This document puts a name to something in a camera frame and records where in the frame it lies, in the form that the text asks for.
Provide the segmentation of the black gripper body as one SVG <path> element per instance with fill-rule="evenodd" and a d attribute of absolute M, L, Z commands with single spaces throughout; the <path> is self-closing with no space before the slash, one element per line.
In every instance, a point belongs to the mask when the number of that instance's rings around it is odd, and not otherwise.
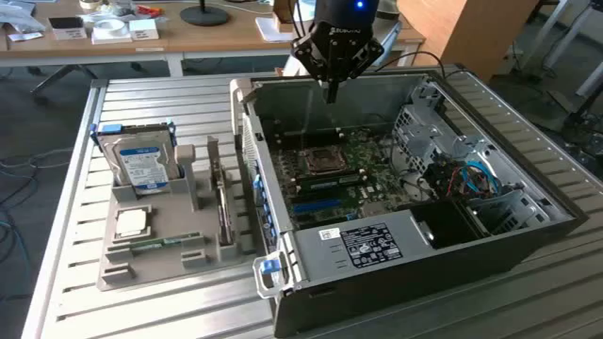
<path fill-rule="evenodd" d="M 367 41 L 373 36 L 377 1 L 317 1 L 312 21 L 312 41 L 326 61 L 332 80 L 332 41 Z"/>

